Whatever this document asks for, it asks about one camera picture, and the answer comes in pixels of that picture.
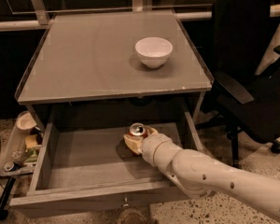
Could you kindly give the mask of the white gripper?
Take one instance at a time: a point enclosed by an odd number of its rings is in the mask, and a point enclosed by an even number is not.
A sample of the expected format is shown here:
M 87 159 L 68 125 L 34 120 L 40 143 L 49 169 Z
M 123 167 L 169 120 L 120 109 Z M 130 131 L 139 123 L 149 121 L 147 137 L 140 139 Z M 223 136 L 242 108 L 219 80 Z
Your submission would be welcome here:
M 126 146 L 135 154 L 141 155 L 143 159 L 148 162 L 151 166 L 154 166 L 154 154 L 157 148 L 165 143 L 171 142 L 172 139 L 163 133 L 150 126 L 147 126 L 147 138 L 143 136 L 135 136 L 131 134 L 124 134 L 124 142 Z

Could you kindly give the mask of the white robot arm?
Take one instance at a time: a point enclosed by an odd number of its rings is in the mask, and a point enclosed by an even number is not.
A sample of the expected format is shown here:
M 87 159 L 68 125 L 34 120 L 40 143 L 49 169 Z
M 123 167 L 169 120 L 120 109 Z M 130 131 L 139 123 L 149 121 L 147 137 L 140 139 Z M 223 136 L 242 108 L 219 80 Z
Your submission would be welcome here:
M 197 150 L 179 147 L 142 123 L 130 127 L 124 142 L 191 199 L 218 191 L 280 223 L 279 179 L 233 168 Z

